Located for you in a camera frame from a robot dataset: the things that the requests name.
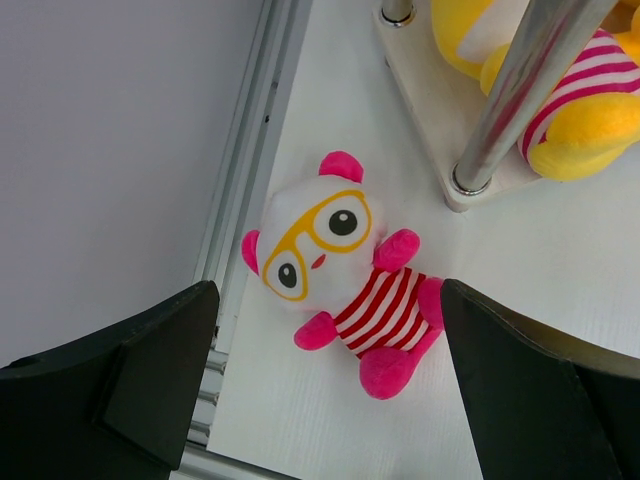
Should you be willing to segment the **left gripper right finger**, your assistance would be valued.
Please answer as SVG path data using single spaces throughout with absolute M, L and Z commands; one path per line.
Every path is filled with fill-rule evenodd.
M 444 282 L 445 333 L 486 479 L 636 479 L 639 361 Z

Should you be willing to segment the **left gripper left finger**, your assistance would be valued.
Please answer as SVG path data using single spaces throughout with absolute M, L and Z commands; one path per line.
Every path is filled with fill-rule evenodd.
M 166 479 L 178 469 L 214 337 L 201 281 L 1 370 L 4 479 Z

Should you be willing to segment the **pink plush near left arm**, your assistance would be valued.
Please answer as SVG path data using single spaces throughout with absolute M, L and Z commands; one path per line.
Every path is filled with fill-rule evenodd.
M 443 281 L 410 268 L 419 235 L 387 233 L 363 178 L 354 156 L 328 153 L 314 177 L 271 197 L 241 254 L 267 290 L 307 315 L 295 345 L 316 351 L 340 340 L 359 360 L 365 392 L 387 400 L 444 330 Z

